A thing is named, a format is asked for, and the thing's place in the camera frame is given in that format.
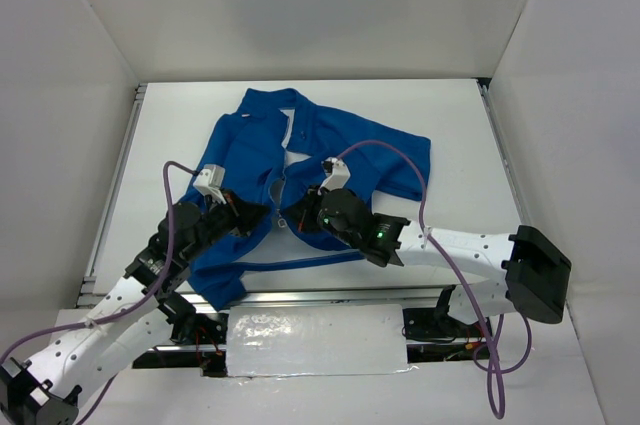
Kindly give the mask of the blue zip-up jacket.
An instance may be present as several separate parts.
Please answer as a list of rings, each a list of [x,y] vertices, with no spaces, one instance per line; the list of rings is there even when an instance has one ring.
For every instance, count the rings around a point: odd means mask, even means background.
[[[321,183],[325,159],[344,153],[347,186],[366,203],[376,191],[418,201],[430,175],[431,141],[359,115],[317,105],[295,89],[246,91],[238,109],[215,124],[200,160],[225,170],[224,187],[269,209],[247,238],[225,236],[191,266],[191,288],[220,310],[241,299],[248,271],[285,271],[353,262],[360,254],[324,231],[304,232],[296,205]],[[321,257],[244,261],[282,219]]]

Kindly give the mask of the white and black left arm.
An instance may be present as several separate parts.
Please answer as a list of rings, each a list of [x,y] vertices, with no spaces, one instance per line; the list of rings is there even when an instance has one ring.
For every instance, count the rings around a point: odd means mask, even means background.
[[[82,319],[53,330],[53,342],[25,360],[1,358],[1,412],[12,424],[72,424],[101,388],[138,357],[170,340],[189,341],[195,309],[177,290],[190,266],[227,236],[246,237],[268,207],[230,190],[203,207],[172,205],[148,245]]]

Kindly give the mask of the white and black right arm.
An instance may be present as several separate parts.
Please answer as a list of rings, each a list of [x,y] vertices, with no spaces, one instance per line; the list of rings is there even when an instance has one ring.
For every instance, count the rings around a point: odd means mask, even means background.
[[[571,262],[535,227],[521,225],[513,234],[422,227],[371,212],[346,188],[312,187],[283,215],[295,232],[332,237],[378,267],[432,266],[480,277],[441,292],[434,316],[446,336],[459,335],[479,318],[508,313],[543,324],[563,319]]]

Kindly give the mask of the aluminium frame rail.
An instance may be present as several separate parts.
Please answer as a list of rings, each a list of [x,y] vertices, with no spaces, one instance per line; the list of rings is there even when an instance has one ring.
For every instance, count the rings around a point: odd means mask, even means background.
[[[246,81],[143,83],[77,304],[95,305],[146,245],[165,213],[161,169],[195,166],[216,121],[235,111]],[[437,228],[511,233],[528,219],[485,82],[473,79],[295,81],[312,102],[428,137],[426,221]],[[380,268],[365,261],[244,276],[246,305],[434,301],[447,268]]]

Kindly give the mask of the white taped cover panel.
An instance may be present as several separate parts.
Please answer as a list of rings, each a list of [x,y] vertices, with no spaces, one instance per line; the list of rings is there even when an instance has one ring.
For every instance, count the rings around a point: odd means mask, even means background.
[[[234,308],[231,377],[389,375],[409,369],[399,305]]]

